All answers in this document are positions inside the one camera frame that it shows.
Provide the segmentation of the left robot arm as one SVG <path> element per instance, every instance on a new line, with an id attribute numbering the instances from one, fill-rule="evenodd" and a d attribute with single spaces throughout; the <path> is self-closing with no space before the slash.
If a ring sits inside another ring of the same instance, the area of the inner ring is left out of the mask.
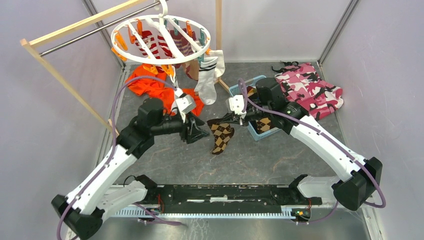
<path id="1" fill-rule="evenodd" d="M 164 113 L 164 103 L 158 98 L 147 98 L 138 108 L 137 115 L 112 142 L 104 159 L 67 195 L 56 195 L 51 205 L 59 216 L 56 229 L 61 239 L 61 228 L 66 224 L 80 240 L 88 240 L 102 224 L 119 210 L 143 201 L 153 203 L 157 190 L 141 180 L 128 184 L 116 193 L 104 194 L 117 178 L 154 145 L 154 138 L 179 134 L 180 139 L 191 144 L 209 135 L 200 127 L 204 122 L 193 114 L 196 107 L 190 95 L 175 100 L 176 114 Z"/>

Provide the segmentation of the white sock with black stripes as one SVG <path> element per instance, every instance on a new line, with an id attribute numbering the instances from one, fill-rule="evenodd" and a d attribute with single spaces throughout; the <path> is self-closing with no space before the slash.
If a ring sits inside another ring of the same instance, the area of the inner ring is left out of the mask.
<path id="1" fill-rule="evenodd" d="M 194 91 L 204 105 L 212 105 L 217 99 L 215 82 L 225 73 L 225 58 L 223 50 L 210 50 L 200 61 L 198 81 Z"/>

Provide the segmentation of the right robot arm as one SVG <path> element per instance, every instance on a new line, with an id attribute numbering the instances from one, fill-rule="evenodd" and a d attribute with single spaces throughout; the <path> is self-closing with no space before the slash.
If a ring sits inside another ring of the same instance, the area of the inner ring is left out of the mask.
<path id="1" fill-rule="evenodd" d="M 362 205 L 386 207 L 387 200 L 380 187 L 383 164 L 379 159 L 366 158 L 340 142 L 299 103 L 287 100 L 273 78 L 256 82 L 256 98 L 248 96 L 242 78 L 237 86 L 240 93 L 227 99 L 229 112 L 221 119 L 223 123 L 245 126 L 268 118 L 276 128 L 305 144 L 336 173 L 336 181 L 323 183 L 321 187 L 314 180 L 311 187 L 300 183 L 290 188 L 288 196 L 293 203 L 302 204 L 309 197 L 330 193 L 337 203 L 351 211 Z"/>

